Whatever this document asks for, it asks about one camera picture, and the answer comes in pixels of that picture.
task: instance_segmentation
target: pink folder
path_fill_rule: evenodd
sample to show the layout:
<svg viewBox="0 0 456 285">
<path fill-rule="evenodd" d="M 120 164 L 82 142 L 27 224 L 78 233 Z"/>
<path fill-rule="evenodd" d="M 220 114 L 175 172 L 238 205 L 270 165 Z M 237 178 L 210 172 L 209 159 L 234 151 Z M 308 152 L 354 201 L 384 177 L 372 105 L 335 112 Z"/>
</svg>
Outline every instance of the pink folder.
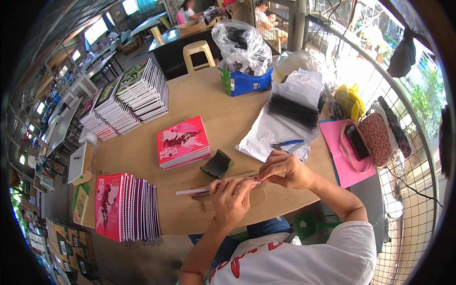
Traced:
<svg viewBox="0 0 456 285">
<path fill-rule="evenodd" d="M 342 125 L 345 123 L 345 121 L 346 119 L 337 121 L 323 121 L 319 123 L 321 132 L 323 133 L 329 150 L 331 151 L 332 159 L 334 160 L 334 165 L 336 166 L 337 174 L 339 175 L 339 181 L 342 188 L 347 188 L 375 174 L 375 167 L 373 165 L 371 165 L 369 170 L 365 173 L 357 173 L 353 169 L 353 166 L 348 160 L 348 157 L 343 152 L 342 147 L 340 146 L 340 135 Z M 350 141 L 347 138 L 347 135 L 344 135 L 342 137 L 342 142 L 352 157 L 352 161 L 356 169 L 358 169 L 359 172 L 365 171 L 371 163 L 371 158 L 367 157 L 362 161 L 358 161 L 355 152 L 350 145 Z"/>
</svg>

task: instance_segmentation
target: smartphone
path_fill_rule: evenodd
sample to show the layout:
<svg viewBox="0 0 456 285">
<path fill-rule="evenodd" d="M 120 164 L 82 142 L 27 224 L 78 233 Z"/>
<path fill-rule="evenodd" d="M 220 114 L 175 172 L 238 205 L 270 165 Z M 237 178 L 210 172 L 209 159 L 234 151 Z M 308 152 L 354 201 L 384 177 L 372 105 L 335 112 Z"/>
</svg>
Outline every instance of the smartphone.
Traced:
<svg viewBox="0 0 456 285">
<path fill-rule="evenodd" d="M 369 151 L 355 126 L 351 125 L 345 127 L 345 134 L 348 137 L 348 141 L 350 142 L 358 161 L 361 161 L 369 156 Z"/>
</svg>

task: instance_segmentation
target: dustpan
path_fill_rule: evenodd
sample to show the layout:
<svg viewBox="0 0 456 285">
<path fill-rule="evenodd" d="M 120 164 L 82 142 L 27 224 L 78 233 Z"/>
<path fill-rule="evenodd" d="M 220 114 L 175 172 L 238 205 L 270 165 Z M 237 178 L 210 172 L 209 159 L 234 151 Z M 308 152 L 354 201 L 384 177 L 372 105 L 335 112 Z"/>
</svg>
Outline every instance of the dustpan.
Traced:
<svg viewBox="0 0 456 285">
<path fill-rule="evenodd" d="M 315 234 L 318 228 L 335 228 L 341 223 L 320 223 L 314 215 L 302 215 L 295 218 L 300 240 L 305 240 Z"/>
</svg>

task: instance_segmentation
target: brown patterned bag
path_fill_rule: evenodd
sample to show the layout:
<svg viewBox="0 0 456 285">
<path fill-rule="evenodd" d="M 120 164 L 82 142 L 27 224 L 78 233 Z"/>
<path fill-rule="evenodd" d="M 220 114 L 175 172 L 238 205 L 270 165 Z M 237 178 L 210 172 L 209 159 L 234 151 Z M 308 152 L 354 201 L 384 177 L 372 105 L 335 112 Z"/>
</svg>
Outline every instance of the brown patterned bag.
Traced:
<svg viewBox="0 0 456 285">
<path fill-rule="evenodd" d="M 361 139 L 364 141 L 364 144 L 366 145 L 370 157 L 371 157 L 371 163 L 374 164 L 376 167 L 382 167 L 386 165 L 392 158 L 393 158 L 393 148 L 391 147 L 391 144 L 389 142 L 389 137 L 388 137 L 388 128 L 385 125 L 385 122 L 383 121 L 383 118 L 380 114 L 373 113 L 367 116 L 365 119 L 363 119 L 361 122 L 359 122 L 358 125 L 356 125 L 355 122 L 352 120 L 348 119 L 347 122 L 342 126 L 341 129 L 341 147 L 345 154 L 347 155 L 348 159 L 350 160 L 350 163 L 352 164 L 353 168 L 356 170 L 358 173 L 364 173 L 366 171 L 359 171 L 355 168 L 352 159 L 350 157 L 350 154 L 348 153 L 347 149 L 345 148 L 344 144 L 342 143 L 342 136 L 345 131 L 345 126 L 347 123 L 351 123 L 352 125 L 355 126 L 355 128 L 358 130 L 358 133 L 361 136 Z"/>
</svg>

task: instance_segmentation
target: blue pliers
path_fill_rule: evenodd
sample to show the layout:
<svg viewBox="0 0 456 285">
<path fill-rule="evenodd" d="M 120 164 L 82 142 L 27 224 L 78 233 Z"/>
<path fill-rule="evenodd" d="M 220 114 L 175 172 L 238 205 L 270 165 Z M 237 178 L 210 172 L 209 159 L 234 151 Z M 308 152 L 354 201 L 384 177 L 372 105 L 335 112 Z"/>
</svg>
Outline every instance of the blue pliers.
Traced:
<svg viewBox="0 0 456 285">
<path fill-rule="evenodd" d="M 281 146 L 284 146 L 284 145 L 299 145 L 299 147 L 301 147 L 303 144 L 304 144 L 304 140 L 289 140 L 289 141 L 286 141 L 286 142 L 283 142 L 283 143 L 271 144 L 271 147 L 273 147 L 276 150 L 284 150 L 284 149 L 281 148 Z"/>
</svg>

